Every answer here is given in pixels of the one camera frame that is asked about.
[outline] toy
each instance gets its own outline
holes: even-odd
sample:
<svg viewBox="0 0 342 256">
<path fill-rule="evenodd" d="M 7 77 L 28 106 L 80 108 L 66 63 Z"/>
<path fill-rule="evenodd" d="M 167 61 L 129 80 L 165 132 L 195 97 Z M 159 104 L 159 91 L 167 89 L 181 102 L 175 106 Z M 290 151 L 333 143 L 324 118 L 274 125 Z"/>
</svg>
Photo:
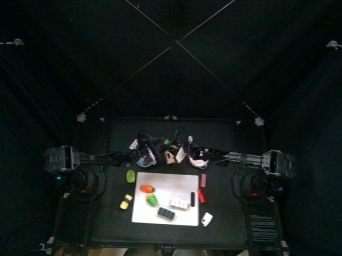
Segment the toy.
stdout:
<svg viewBox="0 0 342 256">
<path fill-rule="evenodd" d="M 207 202 L 207 198 L 206 198 L 206 195 L 205 195 L 202 189 L 198 189 L 198 198 L 199 198 L 199 202 L 201 202 L 202 204 L 205 204 L 205 203 Z"/>
<path fill-rule="evenodd" d="M 151 185 L 143 185 L 143 186 L 141 186 L 141 190 L 142 190 L 145 193 L 153 193 L 153 192 L 155 192 L 155 188 L 154 188 Z"/>
<path fill-rule="evenodd" d="M 170 201 L 171 206 L 187 210 L 189 202 L 177 198 L 171 198 Z"/>
<path fill-rule="evenodd" d="M 202 173 L 201 175 L 201 187 L 205 188 L 207 185 L 207 174 Z"/>
<path fill-rule="evenodd" d="M 158 199 L 157 199 L 155 194 L 147 193 L 147 194 L 146 194 L 146 200 L 147 200 L 147 202 L 149 202 L 153 206 L 157 206 L 157 205 L 158 205 Z"/>
<path fill-rule="evenodd" d="M 125 196 L 125 200 L 122 201 L 122 204 L 120 204 L 120 208 L 123 210 L 126 210 L 129 208 L 129 205 L 130 205 L 130 203 L 133 201 L 133 198 L 134 197 L 131 195 L 129 195 L 129 194 Z"/>
<path fill-rule="evenodd" d="M 206 212 L 203 219 L 202 219 L 202 224 L 205 227 L 209 225 L 211 220 L 213 220 L 213 215 L 209 212 Z"/>
<path fill-rule="evenodd" d="M 134 170 L 127 171 L 127 182 L 135 183 L 135 171 Z"/>
<path fill-rule="evenodd" d="M 158 210 L 158 215 L 166 217 L 170 220 L 174 220 L 174 218 L 175 218 L 175 213 L 162 207 Z"/>
</svg>

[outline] black wall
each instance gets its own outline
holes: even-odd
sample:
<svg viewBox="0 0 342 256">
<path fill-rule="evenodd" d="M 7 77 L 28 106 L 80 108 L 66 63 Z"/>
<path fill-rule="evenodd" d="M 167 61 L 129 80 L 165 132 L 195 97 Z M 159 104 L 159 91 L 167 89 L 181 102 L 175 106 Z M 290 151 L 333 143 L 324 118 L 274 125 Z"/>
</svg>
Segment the black wall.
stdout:
<svg viewBox="0 0 342 256">
<path fill-rule="evenodd" d="M 282 204 L 286 237 L 317 255 L 342 251 L 341 70 L 342 52 L 332 50 L 267 122 L 270 148 L 300 158 Z"/>
</svg>

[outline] black object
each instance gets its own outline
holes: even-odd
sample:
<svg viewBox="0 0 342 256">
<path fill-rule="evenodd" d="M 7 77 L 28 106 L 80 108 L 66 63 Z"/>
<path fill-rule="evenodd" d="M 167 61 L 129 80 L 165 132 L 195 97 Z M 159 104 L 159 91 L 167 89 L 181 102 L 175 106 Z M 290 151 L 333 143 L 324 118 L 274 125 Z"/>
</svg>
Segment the black object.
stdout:
<svg viewBox="0 0 342 256">
<path fill-rule="evenodd" d="M 72 172 L 82 164 L 119 166 L 122 162 L 131 162 L 130 156 L 122 152 L 88 155 L 72 146 L 51 148 L 44 152 L 43 157 L 44 169 L 52 174 Z"/>
<path fill-rule="evenodd" d="M 191 192 L 191 207 L 195 206 L 195 192 Z"/>
<path fill-rule="evenodd" d="M 163 207 L 159 208 L 158 210 L 158 215 L 166 217 L 167 219 L 173 220 L 175 218 L 175 213 Z"/>
</svg>

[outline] black curtain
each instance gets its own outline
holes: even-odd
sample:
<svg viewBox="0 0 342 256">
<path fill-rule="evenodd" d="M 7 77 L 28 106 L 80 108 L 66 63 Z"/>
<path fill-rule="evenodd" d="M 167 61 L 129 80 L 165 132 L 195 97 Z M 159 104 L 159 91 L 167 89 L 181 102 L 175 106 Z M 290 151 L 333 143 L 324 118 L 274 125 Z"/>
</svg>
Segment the black curtain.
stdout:
<svg viewBox="0 0 342 256">
<path fill-rule="evenodd" d="M 0 46 L 0 254 L 28 255 L 50 238 L 58 198 L 42 155 L 72 143 L 75 123 L 76 113 L 31 56 L 20 47 Z"/>
<path fill-rule="evenodd" d="M 300 158 L 282 202 L 286 238 L 300 255 L 342 251 L 341 70 L 342 52 L 332 49 L 267 122 L 270 148 Z"/>
</svg>

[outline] black table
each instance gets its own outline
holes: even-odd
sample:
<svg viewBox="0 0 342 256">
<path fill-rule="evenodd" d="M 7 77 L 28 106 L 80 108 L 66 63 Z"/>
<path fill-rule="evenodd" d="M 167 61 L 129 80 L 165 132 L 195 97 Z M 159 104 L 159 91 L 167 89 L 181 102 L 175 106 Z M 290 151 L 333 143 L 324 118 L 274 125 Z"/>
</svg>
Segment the black table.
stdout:
<svg viewBox="0 0 342 256">
<path fill-rule="evenodd" d="M 154 137 L 173 140 L 179 127 L 186 128 L 197 145 L 250 154 L 266 151 L 262 127 L 250 121 L 230 120 L 104 119 L 103 122 L 95 119 L 80 124 L 75 147 L 90 154 L 129 152 L 141 129 Z M 203 189 L 207 203 L 199 205 L 198 226 L 131 222 L 134 202 L 126 211 L 119 208 L 125 194 L 135 193 L 135 184 L 126 182 L 129 169 L 151 173 L 207 174 L 207 186 Z M 106 192 L 94 202 L 78 202 L 72 197 L 62 199 L 55 229 L 60 244 L 82 243 L 90 247 L 246 249 L 243 206 L 233 194 L 235 164 L 210 163 L 203 171 L 191 168 L 186 161 L 173 165 L 161 163 L 150 168 L 123 164 L 119 167 L 104 167 L 104 172 Z M 203 227 L 201 219 L 206 212 L 214 218 L 210 225 Z"/>
</svg>

